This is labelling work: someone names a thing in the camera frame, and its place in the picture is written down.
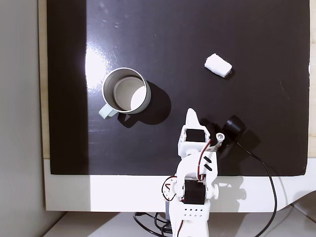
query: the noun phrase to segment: gray wall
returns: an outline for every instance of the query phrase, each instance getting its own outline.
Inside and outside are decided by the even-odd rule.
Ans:
[[[0,0],[0,236],[37,237],[46,212],[40,144],[37,0]]]

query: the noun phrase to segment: mug rim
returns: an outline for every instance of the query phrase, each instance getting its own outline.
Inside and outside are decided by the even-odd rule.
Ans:
[[[111,74],[114,73],[115,71],[122,70],[122,69],[131,70],[131,71],[137,73],[137,74],[139,75],[140,79],[143,81],[144,86],[145,86],[145,89],[146,89],[146,94],[145,94],[144,101],[143,101],[136,109],[133,109],[133,110],[117,110],[117,109],[113,108],[113,107],[107,102],[107,100],[105,99],[105,96],[104,96],[104,83],[105,83],[105,81],[107,80],[107,78],[109,77],[109,75],[111,75]],[[143,78],[143,76],[142,76],[138,71],[136,71],[136,70],[134,70],[134,69],[132,69],[132,68],[127,68],[127,67],[116,68],[116,69],[110,71],[108,74],[106,74],[106,75],[104,76],[104,80],[103,80],[103,83],[102,83],[102,97],[103,97],[104,101],[106,102],[106,104],[107,104],[108,106],[110,106],[113,110],[115,110],[115,111],[117,111],[117,112],[119,112],[119,113],[130,113],[130,112],[133,112],[133,111],[137,110],[137,109],[138,109],[139,107],[141,107],[141,106],[143,105],[143,103],[145,102],[146,97],[147,97],[147,84],[146,84],[145,79]]]

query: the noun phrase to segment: red wire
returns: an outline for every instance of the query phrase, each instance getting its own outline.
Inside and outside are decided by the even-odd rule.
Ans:
[[[202,156],[203,156],[203,153],[205,152],[206,148],[208,147],[209,144],[211,144],[212,140],[210,139],[206,146],[203,148],[202,152],[201,152],[201,155],[199,156],[199,160],[198,160],[198,163],[197,163],[197,180],[201,181],[200,177],[199,177],[199,165],[201,163],[201,159],[202,159]]]
[[[177,237],[179,237],[179,233],[180,233],[180,230],[181,230],[182,225],[183,225],[183,220],[181,221],[180,227],[179,227],[179,229],[178,229]]]

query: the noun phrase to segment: white mug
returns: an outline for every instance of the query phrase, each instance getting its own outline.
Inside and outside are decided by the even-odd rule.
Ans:
[[[152,96],[147,81],[131,68],[117,68],[106,75],[102,95],[106,105],[99,115],[104,119],[116,113],[139,113],[148,106]]]

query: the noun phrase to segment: cable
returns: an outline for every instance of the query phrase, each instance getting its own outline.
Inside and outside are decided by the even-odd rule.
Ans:
[[[161,193],[162,193],[162,195],[163,195],[163,197],[164,197],[164,199],[165,199],[166,201],[172,201],[173,198],[176,196],[176,193],[175,193],[175,195],[173,195],[172,199],[167,199],[166,196],[163,194],[163,187],[164,187],[164,184],[167,182],[168,179],[176,178],[176,177],[177,177],[177,176],[174,176],[174,175],[168,177],[168,178],[164,181],[164,183],[163,183],[163,185],[162,185],[162,187],[161,187]]]
[[[181,230],[181,228],[182,228],[182,225],[183,225],[183,220],[181,221],[180,227],[179,227],[179,229],[178,229],[177,237],[179,237],[179,233],[180,233],[180,230]]]
[[[164,225],[163,227],[160,227],[160,226],[158,225],[158,223],[157,223],[157,220],[159,220],[159,219],[157,218],[157,217],[158,217],[158,214],[159,214],[158,212],[156,212],[156,214],[155,214],[155,226],[156,226],[159,230],[161,230],[161,231],[164,230],[164,232],[167,233],[167,234],[172,234],[172,229],[166,228],[166,226],[170,224],[169,221],[164,222],[165,225]]]
[[[137,224],[138,224],[141,228],[143,228],[145,231],[147,231],[147,232],[149,232],[149,233],[151,233],[151,234],[153,234],[153,235],[155,235],[155,236],[164,237],[163,235],[161,235],[161,234],[159,234],[159,233],[157,233],[157,232],[154,232],[154,231],[152,231],[151,229],[149,229],[149,228],[147,228],[146,226],[144,226],[144,225],[137,219],[136,215],[138,215],[137,212],[135,212],[135,213],[133,214],[133,218],[134,218],[134,220],[137,222]]]
[[[203,148],[203,150],[202,150],[202,152],[201,152],[201,155],[199,156],[199,160],[198,160],[198,163],[197,163],[197,180],[199,180],[199,181],[201,181],[201,178],[200,178],[200,176],[199,176],[199,165],[200,165],[200,163],[201,163],[201,159],[202,159],[203,153],[205,152],[205,150],[206,150],[206,148],[208,147],[208,145],[211,144],[211,142],[212,142],[212,140],[210,139],[210,140],[207,142],[206,146]]]
[[[273,184],[273,180],[272,180],[272,177],[271,177],[271,174],[266,166],[266,164],[259,158],[257,157],[255,154],[253,154],[252,152],[249,152],[248,150],[246,150],[241,144],[239,144],[237,142],[237,145],[242,148],[245,152],[247,152],[249,155],[251,155],[252,157],[254,157],[255,159],[257,159],[258,161],[261,162],[261,164],[265,167],[267,173],[268,173],[268,176],[269,176],[269,179],[270,179],[270,182],[271,182],[271,186],[272,186],[272,191],[273,191],[273,195],[275,197],[275,209],[273,210],[273,214],[272,214],[272,217],[270,219],[270,221],[267,223],[267,225],[262,229],[262,231],[260,231],[255,237],[259,237],[264,231],[267,230],[267,228],[270,226],[270,224],[272,223],[273,219],[275,218],[276,216],[276,213],[277,213],[277,193],[276,193],[276,189],[275,189],[275,186]]]
[[[164,236],[163,230],[164,230],[164,228],[165,228],[167,225],[169,225],[169,223],[164,224],[164,226],[161,228],[161,235],[162,235],[162,236]]]

